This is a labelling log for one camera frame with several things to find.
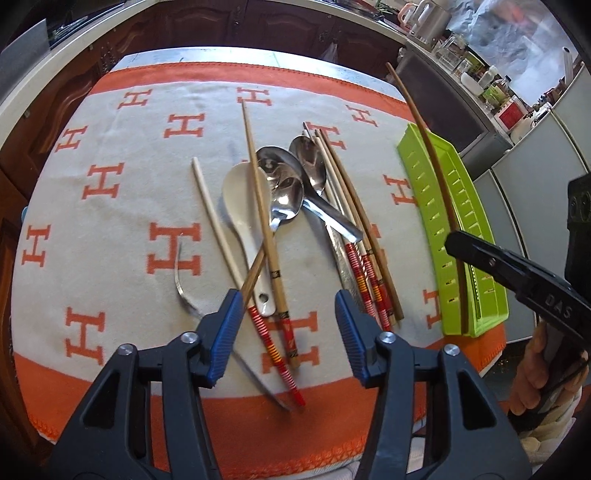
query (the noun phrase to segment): orange border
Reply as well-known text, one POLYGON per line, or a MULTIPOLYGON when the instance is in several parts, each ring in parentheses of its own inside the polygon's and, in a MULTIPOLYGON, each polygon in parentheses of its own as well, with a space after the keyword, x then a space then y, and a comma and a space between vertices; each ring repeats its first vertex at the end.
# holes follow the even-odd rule
MULTIPOLYGON (((90 94, 170 82, 221 81, 296 88, 331 95, 408 121, 406 103, 373 90, 321 75, 233 63, 174 63, 117 70, 90 94)), ((505 347, 502 325, 477 339, 448 337, 430 348, 456 343, 480 371, 505 347)), ((14 355, 29 418, 43 435, 57 440, 90 382, 14 355)), ((375 390, 354 378, 302 389, 307 407, 288 414, 265 397, 203 400, 207 426, 225 479, 289 475, 347 460, 363 452, 375 390)), ((415 389, 415 420, 425 415, 425 388, 415 389)), ((161 397, 152 398, 152 443, 159 468, 167 467, 161 397)))
MULTIPOLYGON (((478 339, 448 337, 480 371, 505 346, 502 325, 478 339)), ((62 374, 15 353, 15 364, 29 418, 35 428, 57 440, 90 382, 62 374)), ((222 476, 243 480, 321 468, 363 452, 376 390, 364 390, 354 378, 304 388, 307 407, 286 413, 263 397, 203 400, 207 426, 222 476), (335 445, 335 439, 341 443, 335 445)), ((425 415, 425 388, 415 389, 415 420, 425 415)), ((152 398, 154 460, 167 468, 161 397, 152 398)))
POLYGON ((243 63, 161 63, 115 70, 101 78, 89 95, 173 82, 232 82, 295 88, 335 96, 413 121, 405 102, 366 87, 314 73, 243 63))

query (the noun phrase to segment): white ceramic spoon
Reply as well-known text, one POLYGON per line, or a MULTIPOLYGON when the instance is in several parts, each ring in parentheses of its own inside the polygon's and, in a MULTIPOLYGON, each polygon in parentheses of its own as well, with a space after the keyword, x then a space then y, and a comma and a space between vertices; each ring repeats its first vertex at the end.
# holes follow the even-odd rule
MULTIPOLYGON (((267 175, 259 168, 261 184, 267 186, 267 175)), ((232 167, 223 181, 222 197, 230 221, 240 238, 248 267, 252 265, 262 244, 262 231, 250 166, 248 162, 232 167)), ((271 191, 263 188, 263 197, 271 211, 271 191)), ((263 317, 275 313, 275 300, 267 267, 264 267, 254 288, 256 309, 263 317)))

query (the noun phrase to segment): wooden chopstick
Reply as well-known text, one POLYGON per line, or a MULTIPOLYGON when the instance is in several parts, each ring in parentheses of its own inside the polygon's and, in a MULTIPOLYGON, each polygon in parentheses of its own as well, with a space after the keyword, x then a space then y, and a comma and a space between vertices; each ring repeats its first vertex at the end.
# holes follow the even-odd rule
POLYGON ((285 298, 285 290, 283 287, 283 280, 281 278, 277 245, 275 244, 273 232, 271 231, 271 227, 269 225, 269 210, 265 207, 262 199, 262 185, 258 177, 256 149, 254 140, 252 139, 251 122, 248 118, 248 111, 246 110, 245 102, 242 102, 242 116, 244 117, 246 143, 248 145, 248 155, 250 158, 252 178, 255 186, 256 204, 258 207, 259 218, 261 220, 263 246, 265 247, 265 253, 267 254, 269 272, 271 274, 271 285, 273 287, 275 303, 277 304, 277 316, 280 319, 281 328, 285 336, 285 342, 287 344, 286 353, 290 360, 290 365, 294 368, 298 368, 300 366, 300 358, 298 357, 297 346, 295 343, 296 338, 294 336, 293 328, 291 327, 289 308, 287 307, 287 299, 285 298))
MULTIPOLYGON (((435 171, 435 176, 437 177, 437 183, 439 184, 439 189, 441 190, 441 196, 443 197, 443 204, 445 205, 445 211, 447 214, 447 220, 449 221, 450 230, 452 232, 456 232, 460 229, 460 223, 457 220, 456 211, 453 207, 452 196, 449 193, 449 188, 447 187, 447 183, 445 181, 445 176, 443 174, 443 170, 441 169, 441 164, 439 163, 439 158, 437 157, 437 153, 435 152, 435 148, 433 147, 433 143, 431 143, 431 139, 429 138, 427 124, 423 117, 418 112, 417 105, 414 103, 413 98, 408 93, 407 88, 404 86, 402 80, 396 73, 396 70, 390 65, 389 63, 386 64, 386 68, 388 69, 390 75, 394 78, 396 82, 396 87, 402 93, 402 96, 406 100, 408 108, 410 108, 410 112, 413 115, 414 121, 417 124, 418 131, 421 133, 421 137, 423 138, 423 143, 425 143, 425 147, 427 149, 427 153, 429 154, 429 159, 431 160, 431 165, 433 165, 433 170, 435 171)), ((460 322, 462 325, 462 332, 468 332, 468 322, 469 322, 469 313, 468 313, 468 283, 466 279, 466 269, 464 266, 464 262, 456 259, 456 268, 457 268, 457 283, 460 290, 460 322)))
MULTIPOLYGON (((238 270, 238 265, 234 260, 232 255, 232 251, 230 250, 230 245, 228 244, 228 240, 226 239, 226 234, 222 229, 222 224, 220 219, 217 215, 216 209, 213 206, 211 195, 209 194, 209 189, 207 188, 207 184, 205 183, 205 178, 203 177, 203 172, 201 171, 201 165, 199 164, 199 160, 197 157, 193 158, 193 173, 195 174, 195 178, 197 179, 197 185, 199 186, 199 192, 201 193, 201 198, 203 199, 203 203, 205 204, 205 209, 207 211, 207 216, 209 217, 209 221, 212 224, 213 233, 216 235, 217 242, 222 250, 222 254, 224 260, 226 261, 226 265, 230 270, 230 274, 236 284, 236 288, 240 288, 242 285, 242 278, 240 275, 240 271, 238 270)), ((273 340, 271 339, 271 335, 269 334, 269 329, 267 328, 267 324, 265 320, 261 317, 261 314, 256 309, 255 303, 252 300, 252 289, 251 294, 248 297, 243 297, 242 300, 244 302, 245 308, 248 310, 252 318, 252 322, 255 325, 256 331, 258 332, 259 336, 261 337, 263 345, 265 345, 265 349, 271 358, 271 362, 281 375, 282 380, 284 381, 287 388, 290 390, 291 394, 293 395, 296 403, 300 406, 304 406, 306 402, 304 401, 304 397, 302 397, 300 391, 296 386, 296 382, 294 382, 293 377, 291 376, 290 371, 288 370, 285 362, 281 358, 281 355, 277 351, 273 340)))
POLYGON ((402 306, 400 305, 398 293, 396 292, 394 282, 392 281, 392 277, 390 276, 390 271, 388 270, 388 265, 384 257, 384 253, 382 252, 382 249, 379 246, 378 239, 376 239, 375 237, 374 229, 372 228, 371 223, 369 222, 368 216, 365 213, 365 209, 361 204, 361 200, 359 200, 359 196, 357 195, 355 187, 353 186, 353 183, 351 182, 349 175, 345 171, 345 168, 341 163, 339 156, 336 154, 335 149, 331 145, 328 136, 323 130, 320 131, 320 135, 322 136, 322 140, 324 141, 324 144, 326 145, 328 152, 332 160, 334 161, 336 167, 335 171, 338 171, 343 179, 343 182, 345 184, 344 190, 348 191, 350 194, 351 202, 354 207, 352 210, 356 211, 359 215, 359 219, 361 220, 363 230, 365 230, 365 234, 369 239, 369 245, 371 247, 371 250, 368 251, 368 254, 370 256, 372 254, 375 256, 377 271, 381 273, 384 279, 386 292, 388 293, 388 297, 392 302, 392 308, 394 309, 394 318, 397 321, 400 321, 404 318, 404 313, 402 312, 402 306))
MULTIPOLYGON (((337 195, 341 199, 341 204, 343 205, 343 212, 344 215, 351 220, 357 227, 361 225, 361 220, 359 219, 359 215, 356 215, 355 208, 353 206, 353 202, 351 199, 351 195, 349 194, 348 190, 346 190, 346 186, 343 182, 343 177, 339 174, 336 170, 334 165, 334 161, 331 156, 328 154, 328 147, 324 144, 324 139, 318 133, 318 130, 315 130, 315 137, 317 140, 317 146, 322 153, 324 158, 324 163, 326 165, 327 173, 329 174, 329 178, 334 179, 335 190, 337 195)), ((359 286, 359 291, 361 293, 361 298, 363 303, 365 304, 365 311, 369 313, 371 316, 375 317, 375 310, 373 308, 372 298, 370 289, 368 287, 367 279, 365 278, 365 274, 367 274, 369 278, 369 283, 372 287, 371 291, 374 292, 374 299, 376 305, 378 307, 378 319, 380 325, 382 326, 383 330, 390 330, 392 328, 390 323, 390 315, 387 312, 386 304, 384 299, 382 298, 382 291, 380 290, 380 286, 383 285, 384 281, 382 280, 382 276, 380 275, 379 278, 376 275, 375 271, 377 267, 374 268, 372 260, 367 253, 366 248, 369 248, 371 251, 371 246, 369 245, 368 237, 363 233, 363 241, 357 245, 352 245, 351 243, 346 243, 345 248, 347 249, 347 257, 349 259, 349 263, 351 264, 351 268, 355 273, 355 277, 357 279, 357 283, 359 286), (357 269, 361 271, 361 277, 358 277, 356 272, 356 268, 354 264, 357 263, 357 269)))

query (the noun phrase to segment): tablecloth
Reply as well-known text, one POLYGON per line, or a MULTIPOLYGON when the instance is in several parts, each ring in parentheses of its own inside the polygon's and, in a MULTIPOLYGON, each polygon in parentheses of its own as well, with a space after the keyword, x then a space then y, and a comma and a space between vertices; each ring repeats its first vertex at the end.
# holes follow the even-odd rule
MULTIPOLYGON (((116 347, 167 343, 195 327, 178 301, 173 258, 203 312, 217 310, 230 275, 191 172, 198 156, 232 249, 246 265, 221 200, 225 174, 246 160, 241 102, 256 147, 287 148, 302 122, 324 129, 374 223, 417 346, 460 345, 477 369, 503 349, 498 327, 479 339, 444 338, 433 267, 413 192, 396 151, 408 121, 399 99, 340 80, 246 64, 176 63, 104 76, 60 134, 35 188, 18 247, 12 337, 34 426, 57 440, 116 347)), ((225 478, 289 475, 348 461, 363 450, 375 401, 352 378, 335 322, 341 288, 326 232, 301 212, 277 233, 307 401, 286 413, 230 359, 202 391, 225 478)), ((273 322, 276 345, 281 345, 273 322)), ((237 350, 274 392, 279 375, 248 317, 237 350)), ((424 415, 417 390, 416 418, 424 415)), ((282 394, 289 401, 287 394, 282 394)), ((152 398, 155 461, 165 468, 161 400, 152 398)))

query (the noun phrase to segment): screw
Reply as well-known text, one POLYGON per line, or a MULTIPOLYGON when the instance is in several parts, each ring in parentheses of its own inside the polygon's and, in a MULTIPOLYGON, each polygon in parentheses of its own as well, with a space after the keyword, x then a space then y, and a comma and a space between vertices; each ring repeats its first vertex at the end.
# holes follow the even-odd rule
POLYGON ((181 342, 183 343, 195 343, 197 340, 199 340, 199 335, 195 332, 185 332, 181 335, 181 342))
POLYGON ((382 332, 379 334, 379 340, 382 343, 394 343, 396 341, 396 335, 392 332, 382 332))
POLYGON ((445 347, 443 347, 443 351, 451 356, 456 356, 460 354, 460 347, 454 345, 453 343, 448 343, 445 347))
POLYGON ((131 343, 124 343, 123 345, 119 345, 117 349, 118 355, 131 355, 134 353, 134 346, 131 343))

